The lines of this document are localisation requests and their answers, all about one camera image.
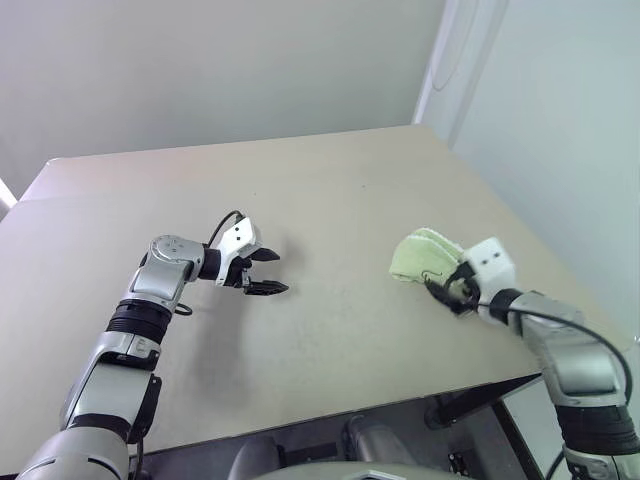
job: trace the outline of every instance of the yellow cloth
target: yellow cloth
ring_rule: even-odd
[[[460,245],[435,230],[419,228],[396,247],[389,273],[403,282],[424,283],[428,278],[442,285],[458,266],[461,254]]]

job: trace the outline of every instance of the beige tabletop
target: beige tabletop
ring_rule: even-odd
[[[57,430],[148,242],[204,241],[235,208],[282,256],[253,276],[291,289],[187,287],[194,315],[175,317],[162,345],[150,451],[534,372],[506,329],[391,279],[417,227],[467,247],[498,236],[523,287],[608,331],[589,293],[424,127],[57,159],[0,223],[0,473]]]

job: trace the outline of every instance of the silver robot arm segment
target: silver robot arm segment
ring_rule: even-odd
[[[468,298],[448,294],[454,281],[464,282]],[[508,326],[537,356],[574,479],[640,479],[640,440],[626,406],[626,363],[614,358],[606,339],[582,330],[581,312],[520,291],[514,264],[495,238],[466,250],[445,285],[427,287],[456,313],[477,310],[484,320]]]
[[[272,295],[288,287],[253,282],[252,260],[280,257],[263,248],[246,217],[222,236],[217,248],[173,235],[155,238],[118,304],[107,330],[71,388],[60,412],[61,431],[31,458],[18,478],[128,477],[127,444],[147,434],[162,381],[153,374],[160,344],[184,287],[197,279],[242,288],[249,295]]]

